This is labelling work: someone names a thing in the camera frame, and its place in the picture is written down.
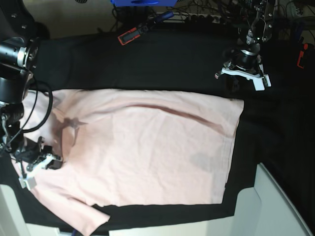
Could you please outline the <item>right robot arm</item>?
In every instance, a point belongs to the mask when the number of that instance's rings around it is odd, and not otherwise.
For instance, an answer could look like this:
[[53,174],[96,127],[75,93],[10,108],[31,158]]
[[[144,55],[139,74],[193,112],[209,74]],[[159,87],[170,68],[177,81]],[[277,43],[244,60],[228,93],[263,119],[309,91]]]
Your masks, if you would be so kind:
[[[24,134],[38,130],[48,119],[53,105],[51,88],[37,82],[33,70],[40,42],[47,34],[21,0],[0,2],[0,153],[9,154],[20,165],[19,182],[28,190],[36,186],[35,174],[41,169],[59,169],[63,159],[45,146],[42,137],[36,142]],[[43,120],[34,128],[20,124],[24,115],[23,100],[28,91],[46,91],[49,103]]]

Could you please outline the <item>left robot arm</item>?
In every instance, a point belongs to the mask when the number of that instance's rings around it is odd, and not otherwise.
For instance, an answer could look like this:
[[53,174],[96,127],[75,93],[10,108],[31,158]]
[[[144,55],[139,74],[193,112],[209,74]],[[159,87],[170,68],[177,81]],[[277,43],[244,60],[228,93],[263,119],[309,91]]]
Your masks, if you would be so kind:
[[274,0],[217,0],[218,12],[226,23],[238,29],[237,46],[225,51],[227,61],[215,74],[242,77],[252,81],[256,91],[271,86],[264,71],[260,50],[272,37]]

